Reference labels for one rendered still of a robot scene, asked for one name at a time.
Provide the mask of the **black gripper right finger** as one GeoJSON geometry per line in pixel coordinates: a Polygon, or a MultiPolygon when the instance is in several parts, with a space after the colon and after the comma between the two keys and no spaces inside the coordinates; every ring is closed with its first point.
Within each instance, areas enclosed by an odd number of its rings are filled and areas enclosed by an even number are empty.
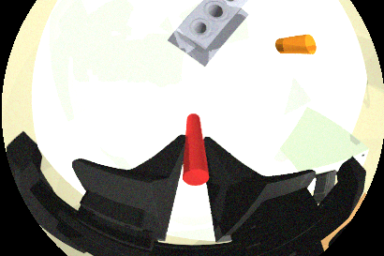
{"type": "Polygon", "coordinates": [[[309,187],[317,171],[262,175],[247,167],[211,137],[204,137],[208,199],[214,223],[215,243],[229,241],[230,234],[251,217],[262,202],[309,187]]]}

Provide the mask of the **red peg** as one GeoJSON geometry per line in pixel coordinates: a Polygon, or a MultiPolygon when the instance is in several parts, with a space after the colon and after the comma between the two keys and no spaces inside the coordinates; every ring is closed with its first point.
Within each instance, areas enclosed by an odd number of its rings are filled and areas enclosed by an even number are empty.
{"type": "Polygon", "coordinates": [[[185,160],[182,180],[188,186],[203,186],[208,179],[210,175],[199,115],[191,113],[185,119],[185,160]]]}

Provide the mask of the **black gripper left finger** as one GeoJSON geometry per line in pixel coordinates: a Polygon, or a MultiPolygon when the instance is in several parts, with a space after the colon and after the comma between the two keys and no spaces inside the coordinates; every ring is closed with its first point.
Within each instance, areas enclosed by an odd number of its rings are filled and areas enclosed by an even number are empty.
{"type": "Polygon", "coordinates": [[[118,169],[92,160],[72,160],[71,167],[85,190],[147,213],[159,241],[166,241],[185,160],[185,135],[177,135],[139,167],[118,169]]]}

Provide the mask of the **orange cylinder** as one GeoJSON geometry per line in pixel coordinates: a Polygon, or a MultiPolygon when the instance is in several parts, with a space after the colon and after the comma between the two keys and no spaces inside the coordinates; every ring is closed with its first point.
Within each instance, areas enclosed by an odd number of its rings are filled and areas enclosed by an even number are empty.
{"type": "Polygon", "coordinates": [[[316,52],[316,42],[309,34],[279,38],[275,41],[275,48],[281,54],[314,54],[316,52]]]}

